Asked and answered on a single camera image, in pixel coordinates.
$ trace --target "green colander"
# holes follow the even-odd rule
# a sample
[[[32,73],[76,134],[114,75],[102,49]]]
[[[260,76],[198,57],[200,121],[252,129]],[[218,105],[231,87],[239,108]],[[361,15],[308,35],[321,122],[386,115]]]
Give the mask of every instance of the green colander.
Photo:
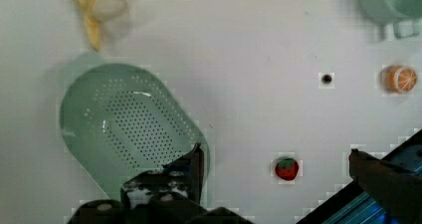
[[[145,170],[207,142],[164,84],[150,72],[123,64],[89,70],[69,87],[61,106],[61,131],[72,155],[105,194]]]

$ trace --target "cup handle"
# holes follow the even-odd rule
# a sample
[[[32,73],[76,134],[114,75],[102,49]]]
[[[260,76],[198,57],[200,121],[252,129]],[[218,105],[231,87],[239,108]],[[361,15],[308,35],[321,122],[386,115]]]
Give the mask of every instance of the cup handle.
[[[402,38],[409,38],[409,37],[416,37],[421,33],[421,24],[419,20],[412,20],[413,23],[413,33],[409,34],[409,35],[404,35],[402,33],[402,29],[400,25],[400,22],[395,22],[393,24],[394,27],[394,35],[396,38],[398,39],[402,39]]]

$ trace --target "plastic colander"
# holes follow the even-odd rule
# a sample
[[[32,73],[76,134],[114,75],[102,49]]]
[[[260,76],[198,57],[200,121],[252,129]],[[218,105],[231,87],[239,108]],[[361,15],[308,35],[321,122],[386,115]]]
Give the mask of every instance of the plastic colander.
[[[161,169],[195,142],[209,166],[201,131],[164,84],[138,67],[103,65],[78,77],[63,99],[60,124],[69,151],[111,199],[119,200],[126,181]]]

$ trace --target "yellow banana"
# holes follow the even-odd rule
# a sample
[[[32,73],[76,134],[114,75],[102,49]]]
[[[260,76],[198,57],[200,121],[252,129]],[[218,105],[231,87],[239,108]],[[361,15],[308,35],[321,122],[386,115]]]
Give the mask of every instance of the yellow banana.
[[[124,0],[74,0],[84,15],[85,28],[93,48],[101,46],[100,23],[110,20],[127,10]]]

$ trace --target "white surface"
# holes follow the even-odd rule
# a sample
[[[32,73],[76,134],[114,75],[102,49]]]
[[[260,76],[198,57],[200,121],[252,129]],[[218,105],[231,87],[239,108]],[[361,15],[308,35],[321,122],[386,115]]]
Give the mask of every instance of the white surface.
[[[379,41],[356,0],[128,0],[102,55],[167,82],[213,147],[209,207],[294,223],[350,181],[352,144],[383,152],[422,127],[420,86],[392,96],[383,66],[422,72],[422,37]],[[71,0],[0,0],[0,216],[62,223],[105,198],[58,132],[63,64],[91,48]],[[335,73],[320,89],[319,73]],[[295,184],[271,161],[293,152]]]

